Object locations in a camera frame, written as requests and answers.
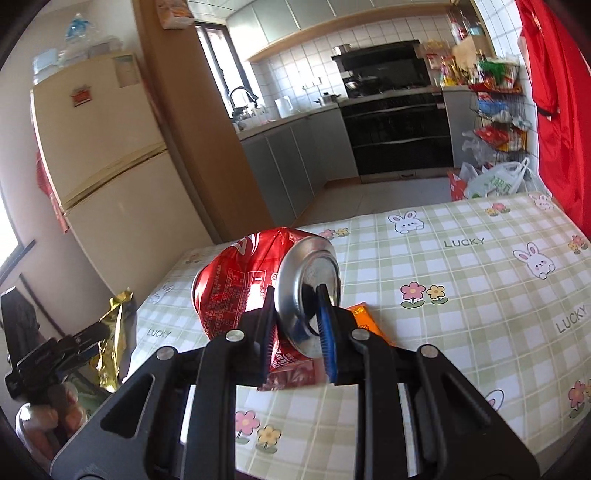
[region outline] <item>window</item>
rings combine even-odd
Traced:
[[[234,88],[242,86],[252,91],[244,68],[238,59],[228,29],[224,25],[198,22],[196,28],[217,89],[226,105],[228,115],[232,116],[233,107],[229,99],[230,92]],[[236,107],[247,106],[249,103],[244,90],[235,92],[232,99]]]
[[[0,284],[33,245],[35,240],[24,247],[18,239],[5,207],[4,196],[0,193]]]

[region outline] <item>oven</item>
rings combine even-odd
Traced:
[[[412,178],[418,170],[444,173],[453,167],[441,91],[396,94],[375,100],[349,100],[342,106],[361,179],[396,177],[392,173]]]

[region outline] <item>freezer door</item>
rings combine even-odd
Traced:
[[[126,171],[66,212],[86,256],[113,292],[138,304],[189,249],[212,245],[168,152]]]
[[[41,155],[65,209],[102,179],[165,149],[132,54],[67,67],[35,85],[31,103]]]

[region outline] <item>floor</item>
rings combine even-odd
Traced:
[[[449,180],[397,180],[332,187],[316,197],[296,226],[334,222],[357,215],[451,202]]]

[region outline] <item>oven door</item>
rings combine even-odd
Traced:
[[[443,100],[344,115],[359,175],[453,167]]]

